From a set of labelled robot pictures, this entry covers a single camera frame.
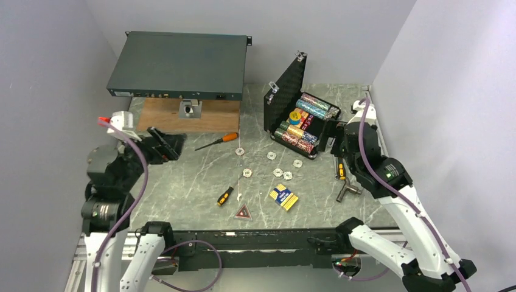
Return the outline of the grey white 1 chip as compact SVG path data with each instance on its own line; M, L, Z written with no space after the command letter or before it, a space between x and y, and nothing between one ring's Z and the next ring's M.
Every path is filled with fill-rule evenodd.
M293 166L296 167L296 168L301 168L302 165L303 165L303 162L301 160L299 160L299 159L295 159L293 161Z
M273 170L273 175L275 177L281 177L281 176L283 176L283 173L284 172L282 171L282 169L279 169L279 168L276 168L276 169Z

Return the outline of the blue yellow card deck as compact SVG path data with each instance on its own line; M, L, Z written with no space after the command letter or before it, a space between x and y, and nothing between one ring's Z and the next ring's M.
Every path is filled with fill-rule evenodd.
M269 192L269 196L285 211L289 211L299 200L290 189L283 184L278 184Z

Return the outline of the red triangular dealer token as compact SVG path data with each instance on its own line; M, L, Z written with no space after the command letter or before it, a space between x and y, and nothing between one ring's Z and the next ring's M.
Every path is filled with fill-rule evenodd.
M250 210L248 209L248 206L246 204L242 204L240 208L238 209L237 213L234 215L235 219L239 220L247 220L252 221L253 217L251 215Z

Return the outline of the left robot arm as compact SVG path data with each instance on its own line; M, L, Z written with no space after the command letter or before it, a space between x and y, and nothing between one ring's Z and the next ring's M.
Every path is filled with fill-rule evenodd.
M122 256L132 210L141 200L131 190L139 178L148 180L150 165L179 159L186 134L165 134L148 128L148 136L123 137L123 150L103 145L88 156L85 203L81 209L86 245L85 291L143 291L159 255L175 247L173 229L164 221L149 221L137 240L126 270Z

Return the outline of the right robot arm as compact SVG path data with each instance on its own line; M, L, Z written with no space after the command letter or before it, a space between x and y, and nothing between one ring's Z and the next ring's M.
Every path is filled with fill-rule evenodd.
M331 153L342 158L357 182L392 216L409 247L378 235L363 221L351 217L335 229L327 243L334 253L365 252L402 280L407 291L454 291L477 272L445 242L422 207L413 180L403 164L382 154L377 127L360 122L330 126Z

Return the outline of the black poker chip case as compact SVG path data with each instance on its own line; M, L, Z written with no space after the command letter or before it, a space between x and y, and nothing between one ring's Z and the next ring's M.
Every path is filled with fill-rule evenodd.
M294 60L263 98L263 128L269 137L301 156L314 160L324 122L338 120L341 109L302 90L307 53L298 51ZM302 115L301 123L291 125L292 111Z

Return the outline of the blue yellow dealer button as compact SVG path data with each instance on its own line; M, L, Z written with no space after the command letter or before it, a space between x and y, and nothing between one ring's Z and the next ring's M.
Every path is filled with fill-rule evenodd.
M298 125L301 123L302 115L297 111L292 111L288 116L288 121L291 125Z

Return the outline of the silver metal stand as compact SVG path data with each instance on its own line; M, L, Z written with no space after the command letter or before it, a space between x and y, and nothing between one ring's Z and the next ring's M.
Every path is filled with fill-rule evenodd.
M180 119L200 119L202 113L202 101L197 99L180 101L178 117Z

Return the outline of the wooden board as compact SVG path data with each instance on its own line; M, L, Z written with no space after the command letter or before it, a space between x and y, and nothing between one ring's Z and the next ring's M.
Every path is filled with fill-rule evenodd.
M186 116L184 100L147 99L136 126L139 131L156 127L165 133L228 133L240 127L240 102L200 100Z

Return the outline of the grey metal T wrench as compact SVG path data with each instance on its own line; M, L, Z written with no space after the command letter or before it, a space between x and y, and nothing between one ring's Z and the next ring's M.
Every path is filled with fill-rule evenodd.
M348 177L345 178L344 185L342 186L341 190L336 196L336 201L341 203L344 199L344 196L347 193L351 193L353 195L361 195L362 193L362 190L360 190L357 186L351 184L350 179Z

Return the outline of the dark green rack server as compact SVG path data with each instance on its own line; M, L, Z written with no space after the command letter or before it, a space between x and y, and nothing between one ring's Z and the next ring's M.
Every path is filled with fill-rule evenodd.
M251 36L130 31L107 83L117 97L243 99Z

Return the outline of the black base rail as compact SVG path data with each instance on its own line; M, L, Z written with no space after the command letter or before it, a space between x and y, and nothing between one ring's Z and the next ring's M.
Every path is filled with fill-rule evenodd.
M182 246L160 256L154 273L200 269L311 266L331 268L352 256L335 228L174 231Z

